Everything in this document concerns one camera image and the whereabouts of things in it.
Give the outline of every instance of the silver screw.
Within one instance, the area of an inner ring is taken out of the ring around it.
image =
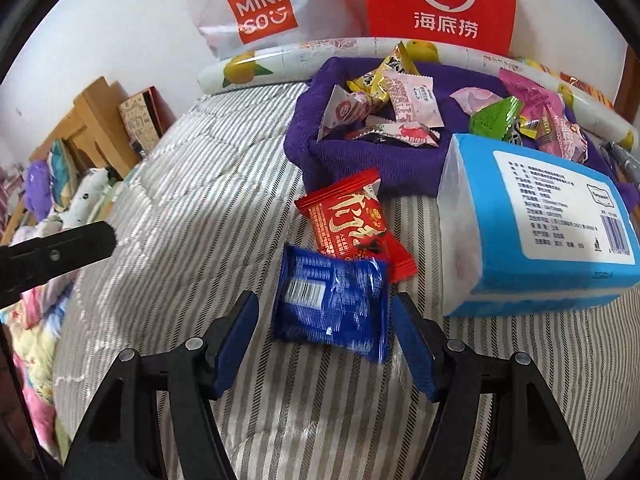
[[[449,339],[447,348],[452,352],[462,352],[465,349],[465,344],[460,339]]]
[[[120,359],[123,363],[126,363],[127,361],[131,361],[135,355],[135,350],[131,348],[125,348],[118,354],[118,359]]]
[[[528,365],[531,362],[531,357],[529,357],[529,354],[525,354],[524,352],[516,352],[516,362],[519,365]]]
[[[187,350],[197,350],[202,346],[202,339],[199,337],[192,337],[191,339],[187,339],[187,342],[184,345],[187,347]]]

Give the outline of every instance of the green leaf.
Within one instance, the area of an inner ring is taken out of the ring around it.
[[[269,75],[269,74],[273,74],[273,72],[268,68],[258,65],[257,63],[255,64],[254,75]]]

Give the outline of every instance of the tissue pack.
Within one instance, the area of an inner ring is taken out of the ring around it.
[[[570,160],[455,134],[438,208],[444,316],[588,308],[640,281],[618,190]]]

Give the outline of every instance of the white label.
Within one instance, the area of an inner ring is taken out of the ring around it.
[[[528,156],[495,151],[494,157],[527,258],[635,264],[607,184]]]
[[[320,310],[322,309],[322,298],[324,298],[325,288],[326,285],[324,282],[291,279],[287,284],[284,301],[290,304]]]

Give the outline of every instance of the barcode on blue package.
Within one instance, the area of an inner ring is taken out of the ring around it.
[[[629,245],[626,243],[625,228],[617,218],[601,215],[604,231],[609,239],[611,252],[616,254],[629,254]]]
[[[284,301],[289,304],[308,306],[309,308],[320,310],[325,287],[324,282],[291,279],[284,293]]]

